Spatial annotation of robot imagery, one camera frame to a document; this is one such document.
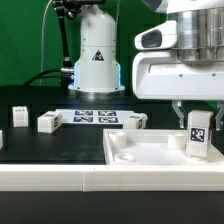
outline table surface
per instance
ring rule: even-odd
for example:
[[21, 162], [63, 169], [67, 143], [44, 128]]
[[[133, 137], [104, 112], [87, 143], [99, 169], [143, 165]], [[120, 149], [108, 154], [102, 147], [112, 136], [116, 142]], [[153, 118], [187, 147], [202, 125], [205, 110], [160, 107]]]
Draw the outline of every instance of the table surface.
[[[37, 117], [55, 109], [133, 110], [146, 113], [147, 128], [177, 129], [171, 102], [141, 101], [133, 96], [87, 101], [58, 87], [0, 87], [1, 164], [105, 164], [103, 129], [111, 125], [62, 125], [53, 134], [37, 132]], [[12, 107], [27, 106], [30, 125], [14, 128]], [[202, 102], [192, 109], [212, 110]], [[213, 144], [223, 151], [223, 131]], [[0, 192], [2, 223], [223, 223], [224, 192]]]

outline white box with marker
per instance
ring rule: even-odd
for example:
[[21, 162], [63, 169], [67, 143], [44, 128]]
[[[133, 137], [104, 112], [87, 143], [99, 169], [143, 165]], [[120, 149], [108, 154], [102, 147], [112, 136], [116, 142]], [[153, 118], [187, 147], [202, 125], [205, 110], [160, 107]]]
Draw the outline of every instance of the white box with marker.
[[38, 117], [38, 132], [52, 133], [61, 126], [62, 113], [57, 111], [48, 111]]

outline white plastic housing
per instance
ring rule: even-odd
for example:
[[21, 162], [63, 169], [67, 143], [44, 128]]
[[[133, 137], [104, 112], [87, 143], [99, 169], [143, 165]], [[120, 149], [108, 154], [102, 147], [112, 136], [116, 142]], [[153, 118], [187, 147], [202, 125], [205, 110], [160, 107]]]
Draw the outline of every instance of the white plastic housing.
[[69, 89], [93, 93], [124, 89], [120, 85], [120, 65], [115, 59], [114, 19], [96, 5], [83, 7], [81, 17], [81, 56]]
[[[162, 35], [162, 43], [160, 47], [145, 48], [142, 46], [142, 37], [154, 30], [159, 30]], [[177, 23], [176, 21], [167, 21], [153, 29], [147, 30], [135, 37], [135, 47], [138, 50], [160, 50], [172, 48], [177, 43]]]
[[167, 14], [224, 7], [223, 0], [169, 0]]
[[156, 9], [155, 12], [166, 13], [167, 7], [168, 7], [168, 2], [169, 2], [169, 0], [163, 0], [161, 2], [161, 5], [159, 6], [159, 8]]
[[192, 111], [188, 115], [188, 140], [186, 153], [190, 156], [207, 157], [211, 148], [210, 121], [213, 113]]
[[29, 125], [27, 107], [13, 107], [12, 112], [14, 127], [27, 127]]
[[223, 100], [224, 48], [211, 63], [183, 64], [175, 50], [139, 53], [132, 76], [140, 99]]
[[61, 126], [62, 113], [57, 111], [48, 111], [38, 117], [38, 132], [52, 133]]

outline green backdrop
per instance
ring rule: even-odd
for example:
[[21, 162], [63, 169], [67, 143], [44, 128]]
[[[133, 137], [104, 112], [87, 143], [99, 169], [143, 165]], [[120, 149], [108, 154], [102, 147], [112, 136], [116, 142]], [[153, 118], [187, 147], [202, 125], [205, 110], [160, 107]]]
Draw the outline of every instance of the green backdrop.
[[[48, 0], [7, 0], [1, 3], [0, 85], [20, 85], [40, 72], [41, 27], [47, 3]], [[101, 8], [116, 17], [116, 0], [108, 0]], [[134, 47], [134, 37], [164, 20], [164, 15], [150, 12], [141, 0], [121, 0], [117, 61], [122, 66], [122, 84], [127, 89], [131, 88], [132, 62], [138, 53]], [[79, 18], [75, 21], [66, 20], [73, 62], [80, 54], [79, 22]], [[45, 32], [44, 70], [60, 68], [63, 59], [61, 40], [53, 7], [47, 15]], [[58, 85], [58, 82], [44, 80], [43, 84]]]

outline white robot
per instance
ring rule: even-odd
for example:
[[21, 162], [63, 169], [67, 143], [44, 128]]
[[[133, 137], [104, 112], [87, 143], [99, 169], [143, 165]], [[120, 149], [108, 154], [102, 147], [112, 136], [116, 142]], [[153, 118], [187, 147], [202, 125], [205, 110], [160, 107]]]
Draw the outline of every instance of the white robot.
[[[121, 68], [116, 61], [116, 22], [96, 4], [106, 0], [54, 0], [61, 29], [64, 54], [62, 72], [73, 73], [70, 95], [88, 99], [106, 99], [123, 95]], [[73, 20], [81, 15], [81, 55], [71, 68], [64, 17]]]
[[116, 61], [116, 23], [97, 5], [81, 8], [81, 56], [75, 63], [71, 94], [90, 99], [124, 93]]
[[224, 1], [142, 0], [167, 21], [136, 36], [133, 62], [140, 99], [172, 100], [184, 127], [183, 100], [217, 101], [216, 129], [224, 115]]

